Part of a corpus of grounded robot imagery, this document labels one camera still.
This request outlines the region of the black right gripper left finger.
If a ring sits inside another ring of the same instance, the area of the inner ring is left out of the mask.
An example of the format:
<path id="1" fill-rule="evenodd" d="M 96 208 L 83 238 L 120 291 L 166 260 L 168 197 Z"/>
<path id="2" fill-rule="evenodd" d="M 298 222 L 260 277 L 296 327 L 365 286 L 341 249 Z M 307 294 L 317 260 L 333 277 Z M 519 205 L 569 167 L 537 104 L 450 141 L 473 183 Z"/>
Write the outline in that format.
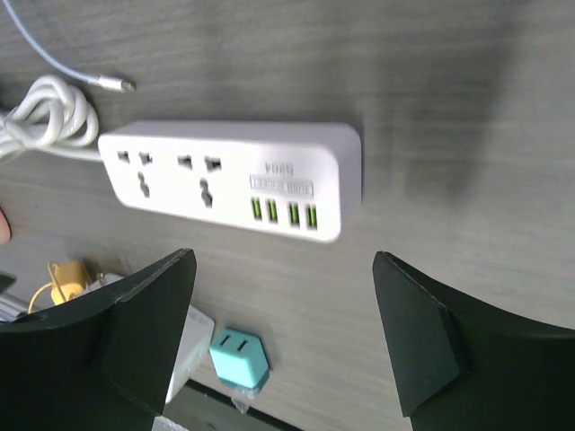
<path id="1" fill-rule="evenodd" d="M 4 430 L 149 430 L 166 394 L 197 261 L 180 249 L 1 327 Z"/>

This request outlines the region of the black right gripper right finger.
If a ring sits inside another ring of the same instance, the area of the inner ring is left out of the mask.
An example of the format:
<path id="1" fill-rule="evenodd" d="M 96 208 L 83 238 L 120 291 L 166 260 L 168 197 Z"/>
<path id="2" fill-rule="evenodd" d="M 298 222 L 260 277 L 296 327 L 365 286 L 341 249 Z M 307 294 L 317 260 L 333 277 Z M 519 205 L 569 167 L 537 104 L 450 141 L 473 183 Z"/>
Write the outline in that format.
<path id="1" fill-rule="evenodd" d="M 573 429 L 573 330 L 485 303 L 389 252 L 375 255 L 372 271 L 413 429 Z"/>

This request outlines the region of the white cube socket plain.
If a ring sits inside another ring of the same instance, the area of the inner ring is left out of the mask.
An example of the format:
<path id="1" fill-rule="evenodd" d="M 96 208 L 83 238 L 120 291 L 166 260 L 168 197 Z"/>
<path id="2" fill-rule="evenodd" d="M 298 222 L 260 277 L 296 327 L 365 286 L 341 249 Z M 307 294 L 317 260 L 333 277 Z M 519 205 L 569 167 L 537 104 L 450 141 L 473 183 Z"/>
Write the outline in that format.
<path id="1" fill-rule="evenodd" d="M 215 323 L 211 318 L 192 305 L 189 306 L 165 398 L 166 404 L 175 398 L 202 362 L 208 352 L 214 328 Z"/>

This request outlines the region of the yellow orange plug adapter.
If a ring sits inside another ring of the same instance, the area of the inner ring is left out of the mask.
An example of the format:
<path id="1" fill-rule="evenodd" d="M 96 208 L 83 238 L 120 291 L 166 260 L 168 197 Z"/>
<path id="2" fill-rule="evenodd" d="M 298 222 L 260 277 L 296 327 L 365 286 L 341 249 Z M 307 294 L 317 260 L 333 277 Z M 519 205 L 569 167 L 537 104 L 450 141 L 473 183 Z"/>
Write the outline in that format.
<path id="1" fill-rule="evenodd" d="M 48 272 L 51 279 L 50 297 L 54 305 L 76 298 L 91 284 L 86 266 L 81 260 L 66 263 L 51 261 Z"/>

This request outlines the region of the teal plug adapter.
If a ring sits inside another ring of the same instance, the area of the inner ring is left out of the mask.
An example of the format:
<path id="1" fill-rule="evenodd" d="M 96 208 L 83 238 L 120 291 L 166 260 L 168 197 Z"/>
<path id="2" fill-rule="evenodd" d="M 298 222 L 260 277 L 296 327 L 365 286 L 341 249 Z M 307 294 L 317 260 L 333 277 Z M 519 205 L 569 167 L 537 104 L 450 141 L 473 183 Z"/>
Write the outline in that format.
<path id="1" fill-rule="evenodd" d="M 261 339 L 251 333 L 226 328 L 211 342 L 209 354 L 219 380 L 233 389 L 260 391 L 270 377 Z"/>

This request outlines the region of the white power strip green ports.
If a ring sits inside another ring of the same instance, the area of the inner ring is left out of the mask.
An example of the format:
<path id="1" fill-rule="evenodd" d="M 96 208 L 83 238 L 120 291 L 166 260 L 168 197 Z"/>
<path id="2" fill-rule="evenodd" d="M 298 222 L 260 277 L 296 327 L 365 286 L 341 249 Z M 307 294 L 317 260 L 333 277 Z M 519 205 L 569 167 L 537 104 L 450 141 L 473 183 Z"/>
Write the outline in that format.
<path id="1" fill-rule="evenodd" d="M 137 121 L 98 149 L 126 207 L 312 242 L 362 201 L 362 142 L 333 122 Z"/>

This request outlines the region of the pink round socket base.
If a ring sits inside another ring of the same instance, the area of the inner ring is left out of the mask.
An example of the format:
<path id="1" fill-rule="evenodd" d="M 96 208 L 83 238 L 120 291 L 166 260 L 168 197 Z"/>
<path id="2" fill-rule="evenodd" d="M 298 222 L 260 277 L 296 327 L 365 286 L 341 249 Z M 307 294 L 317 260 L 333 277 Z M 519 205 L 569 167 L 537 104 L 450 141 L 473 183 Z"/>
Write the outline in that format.
<path id="1" fill-rule="evenodd" d="M 11 227 L 4 214 L 4 211 L 0 209 L 0 244 L 3 245 L 9 242 L 11 238 L 12 238 Z"/>

